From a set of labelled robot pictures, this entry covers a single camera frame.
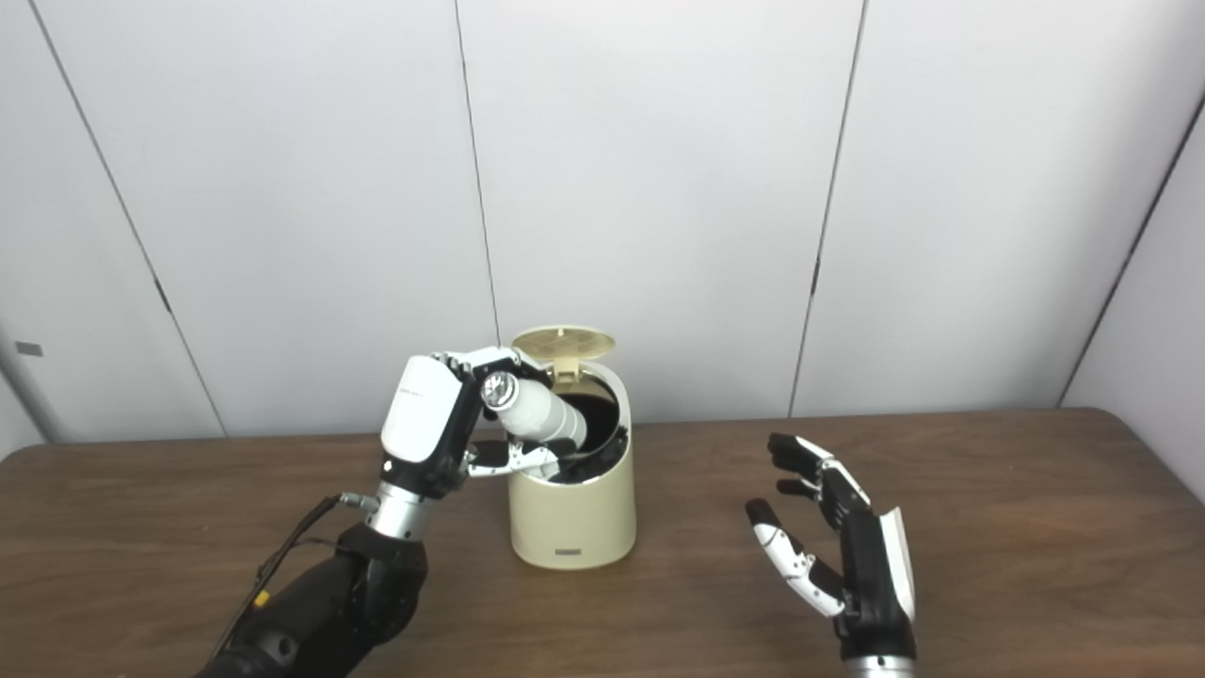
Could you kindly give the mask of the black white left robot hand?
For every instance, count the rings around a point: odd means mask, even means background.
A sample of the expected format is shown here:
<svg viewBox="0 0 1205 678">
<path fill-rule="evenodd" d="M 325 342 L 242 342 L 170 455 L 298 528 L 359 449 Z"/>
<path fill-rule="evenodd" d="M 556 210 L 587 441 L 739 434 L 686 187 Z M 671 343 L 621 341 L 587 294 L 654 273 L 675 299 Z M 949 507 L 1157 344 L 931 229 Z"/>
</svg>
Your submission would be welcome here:
<svg viewBox="0 0 1205 678">
<path fill-rule="evenodd" d="M 380 479 L 424 499 L 463 485 L 480 419 L 509 438 L 549 446 L 556 455 L 584 447 L 586 421 L 552 390 L 542 365 L 516 347 L 410 356 L 380 432 Z"/>
</svg>

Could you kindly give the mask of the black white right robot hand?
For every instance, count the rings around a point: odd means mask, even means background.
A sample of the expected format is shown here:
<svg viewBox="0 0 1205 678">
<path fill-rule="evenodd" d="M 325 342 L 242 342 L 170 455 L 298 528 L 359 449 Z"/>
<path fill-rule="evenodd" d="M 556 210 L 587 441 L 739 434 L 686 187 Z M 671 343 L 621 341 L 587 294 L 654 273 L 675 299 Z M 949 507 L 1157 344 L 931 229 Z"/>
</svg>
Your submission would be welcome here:
<svg viewBox="0 0 1205 678">
<path fill-rule="evenodd" d="M 877 512 L 844 462 L 799 435 L 771 434 L 768 452 L 790 473 L 776 490 L 810 499 L 841 546 L 834 568 L 783 527 L 766 499 L 750 499 L 750 527 L 780 578 L 831 621 L 850 677 L 913 677 L 918 596 L 901 509 Z"/>
</svg>

